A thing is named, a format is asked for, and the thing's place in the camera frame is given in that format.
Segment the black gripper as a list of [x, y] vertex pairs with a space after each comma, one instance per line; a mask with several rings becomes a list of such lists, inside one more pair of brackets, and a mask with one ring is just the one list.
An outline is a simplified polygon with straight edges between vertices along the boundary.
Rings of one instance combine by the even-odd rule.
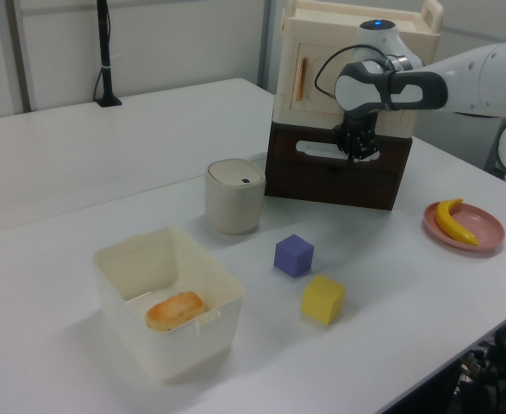
[[358, 155], [358, 142], [369, 142], [362, 146], [359, 152], [359, 160], [377, 160], [380, 156], [381, 146], [376, 140], [375, 126], [378, 119], [378, 113], [372, 112], [367, 116], [354, 118], [348, 114], [343, 115], [342, 122], [332, 129], [334, 142], [344, 142], [342, 151], [347, 155], [347, 166], [353, 168]]

